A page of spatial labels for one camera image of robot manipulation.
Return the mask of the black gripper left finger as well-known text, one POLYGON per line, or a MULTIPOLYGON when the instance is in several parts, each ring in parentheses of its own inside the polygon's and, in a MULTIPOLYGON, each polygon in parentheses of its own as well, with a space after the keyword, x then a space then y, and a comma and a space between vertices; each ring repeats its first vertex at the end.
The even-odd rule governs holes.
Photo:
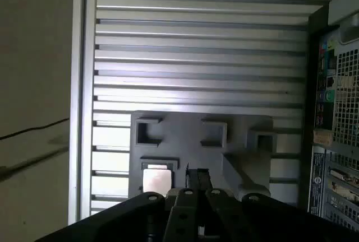
POLYGON ((41 241, 196 241, 198 170, 164 197, 145 192, 55 231, 41 241))

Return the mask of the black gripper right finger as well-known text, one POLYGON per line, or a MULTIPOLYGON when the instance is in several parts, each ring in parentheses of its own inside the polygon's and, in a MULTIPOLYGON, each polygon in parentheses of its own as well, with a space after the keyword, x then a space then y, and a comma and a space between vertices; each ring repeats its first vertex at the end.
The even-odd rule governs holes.
POLYGON ((208 169, 199 184, 212 210, 211 228, 221 241, 358 241, 358 233, 260 193, 242 200, 214 188, 208 169))

